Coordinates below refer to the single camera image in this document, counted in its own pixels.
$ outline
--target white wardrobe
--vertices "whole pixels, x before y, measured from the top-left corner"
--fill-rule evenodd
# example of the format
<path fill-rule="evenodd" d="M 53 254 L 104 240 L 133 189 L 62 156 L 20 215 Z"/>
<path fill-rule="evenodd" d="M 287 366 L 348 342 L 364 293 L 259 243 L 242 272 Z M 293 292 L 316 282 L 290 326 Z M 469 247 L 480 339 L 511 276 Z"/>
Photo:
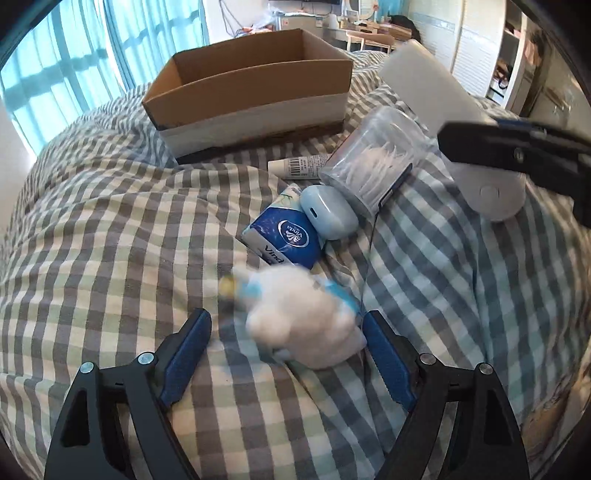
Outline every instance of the white wardrobe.
<path fill-rule="evenodd" d="M 424 46 L 471 94 L 488 92 L 501 49 L 506 0 L 410 0 Z"/>

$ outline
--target dark hair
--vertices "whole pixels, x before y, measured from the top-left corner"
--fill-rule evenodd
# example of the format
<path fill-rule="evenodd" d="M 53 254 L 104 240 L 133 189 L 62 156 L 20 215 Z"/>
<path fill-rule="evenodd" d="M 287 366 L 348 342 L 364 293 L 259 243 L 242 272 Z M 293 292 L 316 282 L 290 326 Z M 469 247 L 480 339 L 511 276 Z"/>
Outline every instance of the dark hair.
<path fill-rule="evenodd" d="M 410 18 L 405 17 L 404 15 L 390 15 L 390 24 L 408 28 L 411 32 L 413 32 L 412 39 L 418 41 L 419 43 L 423 43 L 421 41 L 421 33 L 413 21 L 410 20 Z"/>

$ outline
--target white plush toy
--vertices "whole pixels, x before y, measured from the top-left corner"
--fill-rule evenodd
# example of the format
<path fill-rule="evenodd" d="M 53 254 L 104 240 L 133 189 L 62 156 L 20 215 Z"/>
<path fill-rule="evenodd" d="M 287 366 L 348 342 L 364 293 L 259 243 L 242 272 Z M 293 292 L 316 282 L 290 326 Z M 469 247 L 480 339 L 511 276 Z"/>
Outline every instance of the white plush toy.
<path fill-rule="evenodd" d="M 220 282 L 220 293 L 247 308 L 246 329 L 257 343 L 313 369 L 337 365 L 365 347 L 358 308 L 336 284 L 321 284 L 296 265 L 232 273 Z"/>

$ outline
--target window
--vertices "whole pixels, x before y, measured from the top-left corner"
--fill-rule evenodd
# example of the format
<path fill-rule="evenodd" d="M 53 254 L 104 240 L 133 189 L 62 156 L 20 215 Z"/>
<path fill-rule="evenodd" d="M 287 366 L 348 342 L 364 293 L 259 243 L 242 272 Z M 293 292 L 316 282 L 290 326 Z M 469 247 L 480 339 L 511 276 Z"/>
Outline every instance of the window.
<path fill-rule="evenodd" d="M 202 0 L 63 0 L 14 51 L 0 93 L 38 154 L 84 112 L 152 81 L 174 53 L 208 43 Z"/>

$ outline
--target bed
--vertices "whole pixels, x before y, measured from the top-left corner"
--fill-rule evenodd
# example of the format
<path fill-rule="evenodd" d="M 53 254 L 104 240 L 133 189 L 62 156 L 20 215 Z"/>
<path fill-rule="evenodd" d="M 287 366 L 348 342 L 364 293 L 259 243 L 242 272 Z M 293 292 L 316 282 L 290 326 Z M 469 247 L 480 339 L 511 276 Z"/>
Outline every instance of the bed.
<path fill-rule="evenodd" d="M 322 371 L 280 363 L 259 351 L 245 314 L 217 294 L 234 265 L 264 266 L 238 238 L 286 185 L 267 173 L 267 161 L 330 153 L 379 105 L 413 115 L 377 75 L 384 54 L 351 55 L 341 135 L 179 167 L 139 87 L 45 148 L 0 247 L 0 431 L 32 479 L 43 477 L 78 367 L 153 351 L 196 307 L 212 314 L 212 340 L 170 420 L 202 478 L 374 478 L 405 414 L 371 358 Z M 371 248 L 364 223 L 355 237 L 329 242 L 317 265 L 418 351 L 463 368 L 491 363 L 533 476 L 578 421 L 565 422 L 564 412 L 591 362 L 589 234 L 570 211 L 568 199 L 527 184 L 514 219 L 487 222 L 432 154 L 378 216 Z M 453 413 L 426 478 L 443 460 Z M 138 478 L 149 478 L 122 417 Z"/>

